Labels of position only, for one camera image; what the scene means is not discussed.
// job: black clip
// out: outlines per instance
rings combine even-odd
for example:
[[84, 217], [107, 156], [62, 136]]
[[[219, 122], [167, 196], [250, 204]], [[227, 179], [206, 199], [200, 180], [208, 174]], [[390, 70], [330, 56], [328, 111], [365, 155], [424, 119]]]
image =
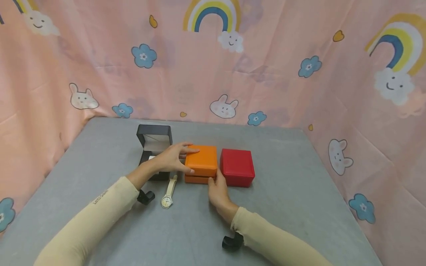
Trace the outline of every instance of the black clip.
[[237, 251], [241, 248], [244, 238], [239, 233], [235, 232], [234, 238], [225, 236], [222, 240], [222, 248], [228, 251]]
[[139, 190], [139, 196], [137, 200], [144, 204], [148, 205], [153, 199], [155, 199], [155, 194], [152, 191], [148, 191], [146, 194], [142, 191], [142, 189]]

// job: pink backdrop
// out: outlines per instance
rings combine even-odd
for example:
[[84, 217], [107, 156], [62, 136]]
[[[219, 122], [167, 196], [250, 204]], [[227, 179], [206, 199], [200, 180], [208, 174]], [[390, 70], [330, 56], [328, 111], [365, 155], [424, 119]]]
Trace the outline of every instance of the pink backdrop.
[[300, 127], [382, 263], [425, 261], [422, 0], [4, 0], [0, 16], [0, 231], [93, 116]]

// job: hand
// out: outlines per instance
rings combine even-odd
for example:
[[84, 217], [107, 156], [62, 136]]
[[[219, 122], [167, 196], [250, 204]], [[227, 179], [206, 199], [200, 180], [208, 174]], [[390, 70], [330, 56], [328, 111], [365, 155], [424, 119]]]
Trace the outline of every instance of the hand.
[[209, 177], [209, 199], [213, 206], [216, 207], [219, 215], [231, 224], [239, 207], [229, 198], [226, 179], [222, 175], [222, 172], [220, 172], [220, 169], [217, 169], [216, 182], [213, 178]]
[[179, 161], [179, 159], [185, 158], [187, 153], [199, 152], [199, 149], [188, 148], [189, 145], [192, 145], [192, 143], [180, 142], [172, 145], [150, 161], [156, 163], [160, 172], [181, 171], [185, 174], [193, 174], [194, 170]]

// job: rainbow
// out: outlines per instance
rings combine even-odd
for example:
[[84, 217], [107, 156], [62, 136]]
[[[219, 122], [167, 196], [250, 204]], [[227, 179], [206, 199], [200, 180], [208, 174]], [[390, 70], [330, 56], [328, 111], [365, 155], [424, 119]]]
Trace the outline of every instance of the rainbow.
[[38, 6], [34, 0], [12, 0], [21, 14], [28, 13], [29, 9], [38, 11]]
[[218, 14], [222, 18], [222, 31], [239, 30], [241, 9], [238, 0], [192, 0], [185, 13], [184, 31], [199, 32], [201, 21], [208, 14]]
[[394, 56], [387, 68], [415, 75], [426, 62], [426, 20], [416, 14], [391, 17], [365, 47], [371, 56], [380, 43], [390, 43]]

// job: black box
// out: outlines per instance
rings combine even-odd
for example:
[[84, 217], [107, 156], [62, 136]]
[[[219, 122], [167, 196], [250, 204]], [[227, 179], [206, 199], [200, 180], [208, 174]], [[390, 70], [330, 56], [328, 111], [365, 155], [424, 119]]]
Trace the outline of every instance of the black box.
[[[173, 143], [170, 126], [139, 125], [136, 136], [144, 148], [139, 164], [148, 161], [151, 156], [159, 155]], [[170, 172], [159, 172], [150, 180], [168, 181], [169, 178]]]

